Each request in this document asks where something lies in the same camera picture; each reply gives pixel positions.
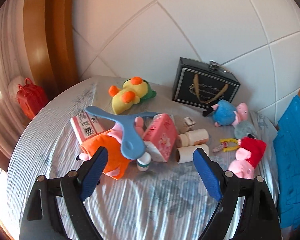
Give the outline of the red dress pig plush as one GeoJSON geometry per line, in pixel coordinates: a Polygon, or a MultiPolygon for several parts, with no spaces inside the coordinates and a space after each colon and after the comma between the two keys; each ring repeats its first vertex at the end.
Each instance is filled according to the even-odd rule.
{"type": "Polygon", "coordinates": [[[239,139],[238,144],[235,160],[230,163],[228,171],[238,178],[254,179],[255,170],[264,156],[267,144],[252,135],[239,139]]]}

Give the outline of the orange dress pig plush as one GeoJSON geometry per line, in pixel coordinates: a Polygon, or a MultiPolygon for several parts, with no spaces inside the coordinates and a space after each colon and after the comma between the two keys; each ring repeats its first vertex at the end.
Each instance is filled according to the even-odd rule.
{"type": "Polygon", "coordinates": [[[83,141],[81,144],[83,153],[80,153],[76,159],[90,160],[99,147],[104,147],[108,151],[108,161],[103,173],[115,180],[121,179],[131,162],[121,153],[122,135],[123,129],[116,122],[111,129],[83,141]]]}

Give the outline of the pink white tissue pack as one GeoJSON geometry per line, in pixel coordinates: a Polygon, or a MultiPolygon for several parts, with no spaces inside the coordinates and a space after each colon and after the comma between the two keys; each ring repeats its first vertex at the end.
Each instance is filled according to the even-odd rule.
{"type": "Polygon", "coordinates": [[[87,112],[82,112],[72,117],[70,123],[80,145],[105,131],[97,117],[87,112]]]}

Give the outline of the grey fluffy plush toy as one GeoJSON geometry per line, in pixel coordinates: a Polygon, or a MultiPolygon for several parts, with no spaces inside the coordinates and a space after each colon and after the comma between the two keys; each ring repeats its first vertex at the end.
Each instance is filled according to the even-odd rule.
{"type": "Polygon", "coordinates": [[[237,126],[234,128],[234,135],[236,139],[242,139],[244,137],[250,137],[253,139],[257,138],[257,131],[253,124],[251,124],[249,121],[245,120],[240,122],[237,126]]]}

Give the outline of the yellow small pliers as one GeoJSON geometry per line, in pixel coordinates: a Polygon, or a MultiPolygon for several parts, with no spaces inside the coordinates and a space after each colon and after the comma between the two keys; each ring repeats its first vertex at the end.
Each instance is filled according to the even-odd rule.
{"type": "Polygon", "coordinates": [[[229,152],[239,149],[238,140],[234,138],[220,139],[219,145],[213,148],[212,152],[229,152]]]}

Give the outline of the blue plastic storage bin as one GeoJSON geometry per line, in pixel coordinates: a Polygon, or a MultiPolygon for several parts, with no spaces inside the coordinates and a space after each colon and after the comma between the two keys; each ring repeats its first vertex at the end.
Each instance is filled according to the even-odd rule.
{"type": "Polygon", "coordinates": [[[279,176],[277,209],[281,228],[300,225],[300,97],[295,96],[279,120],[273,141],[279,176]]]}

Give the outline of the white cardboard tube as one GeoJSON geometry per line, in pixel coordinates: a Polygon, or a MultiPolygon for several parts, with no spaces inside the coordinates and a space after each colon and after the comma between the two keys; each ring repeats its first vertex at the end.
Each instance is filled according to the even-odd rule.
{"type": "Polygon", "coordinates": [[[187,146],[177,148],[175,157],[178,164],[188,163],[193,161],[193,153],[196,149],[201,148],[207,155],[210,155],[209,147],[206,144],[187,146]]]}

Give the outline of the white cylinder container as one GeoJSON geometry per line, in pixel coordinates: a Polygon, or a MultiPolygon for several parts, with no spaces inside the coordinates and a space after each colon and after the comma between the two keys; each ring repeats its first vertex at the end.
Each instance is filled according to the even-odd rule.
{"type": "Polygon", "coordinates": [[[209,134],[206,129],[197,129],[188,131],[184,134],[178,135],[176,146],[177,147],[188,147],[194,145],[205,144],[209,140],[209,134]]]}

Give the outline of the striped silver tablecloth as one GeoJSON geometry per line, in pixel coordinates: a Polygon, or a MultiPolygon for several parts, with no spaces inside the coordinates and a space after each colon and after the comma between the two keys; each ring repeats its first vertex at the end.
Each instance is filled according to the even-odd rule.
{"type": "MultiPolygon", "coordinates": [[[[63,177],[80,167],[76,157],[81,148],[70,119],[87,106],[111,111],[110,85],[125,79],[95,76],[59,94],[29,123],[21,135],[7,171],[7,228],[19,238],[23,211],[36,178],[63,177]]],[[[157,96],[130,109],[129,113],[158,112],[174,117],[178,129],[185,117],[196,122],[194,129],[209,133],[209,149],[220,139],[233,137],[233,127],[215,127],[202,110],[171,100],[172,88],[151,83],[157,96]]],[[[261,113],[249,110],[249,121],[267,150],[255,174],[264,177],[276,203],[279,196],[276,154],[273,140],[277,130],[261,113]]],[[[91,220],[104,239],[198,239],[212,216],[217,202],[209,196],[193,164],[178,164],[174,153],[168,163],[151,162],[140,172],[131,162],[123,178],[102,175],[93,195],[84,202],[91,220]]]]}

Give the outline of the blue pig plush toy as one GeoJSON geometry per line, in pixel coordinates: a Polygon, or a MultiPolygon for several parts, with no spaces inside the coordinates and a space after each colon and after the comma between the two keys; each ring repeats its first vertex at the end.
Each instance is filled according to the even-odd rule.
{"type": "Polygon", "coordinates": [[[229,125],[235,127],[248,119],[249,108],[244,102],[235,107],[228,101],[220,100],[217,104],[203,111],[202,116],[210,114],[216,127],[229,125]]]}

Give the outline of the blue plastic boomerang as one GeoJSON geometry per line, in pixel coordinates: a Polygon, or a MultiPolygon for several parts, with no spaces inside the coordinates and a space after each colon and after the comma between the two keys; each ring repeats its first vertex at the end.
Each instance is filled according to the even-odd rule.
{"type": "Polygon", "coordinates": [[[134,121],[137,117],[152,118],[157,112],[142,112],[129,115],[115,115],[108,113],[96,106],[88,106],[85,111],[91,115],[108,119],[120,124],[122,128],[121,153],[130,160],[139,159],[145,152],[145,143],[135,129],[134,121]]]}

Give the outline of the small white box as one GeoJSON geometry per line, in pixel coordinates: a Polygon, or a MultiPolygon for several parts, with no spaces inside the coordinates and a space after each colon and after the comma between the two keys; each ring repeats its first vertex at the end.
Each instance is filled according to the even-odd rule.
{"type": "Polygon", "coordinates": [[[183,122],[181,126],[179,127],[180,133],[186,133],[188,131],[191,131],[193,127],[195,126],[196,122],[191,117],[185,117],[183,118],[183,122]]]}

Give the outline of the red bag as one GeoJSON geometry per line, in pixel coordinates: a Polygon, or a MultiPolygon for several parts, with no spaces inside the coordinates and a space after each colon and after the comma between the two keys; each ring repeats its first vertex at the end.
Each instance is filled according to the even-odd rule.
{"type": "Polygon", "coordinates": [[[25,78],[25,85],[18,85],[17,102],[23,113],[33,119],[48,103],[48,97],[44,89],[35,85],[31,79],[25,78]]]}

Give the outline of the black gift box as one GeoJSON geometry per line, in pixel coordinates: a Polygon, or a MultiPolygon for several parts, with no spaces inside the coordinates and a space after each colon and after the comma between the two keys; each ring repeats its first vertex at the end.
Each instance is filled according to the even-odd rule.
{"type": "Polygon", "coordinates": [[[220,64],[181,57],[172,90],[172,100],[209,108],[220,100],[232,102],[240,83],[220,64]]]}

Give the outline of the wooden door frame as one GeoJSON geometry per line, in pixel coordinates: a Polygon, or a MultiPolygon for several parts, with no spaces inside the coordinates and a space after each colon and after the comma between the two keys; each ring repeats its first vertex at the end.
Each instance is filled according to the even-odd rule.
{"type": "Polygon", "coordinates": [[[72,0],[24,0],[23,29],[33,80],[50,99],[79,82],[72,0]]]}

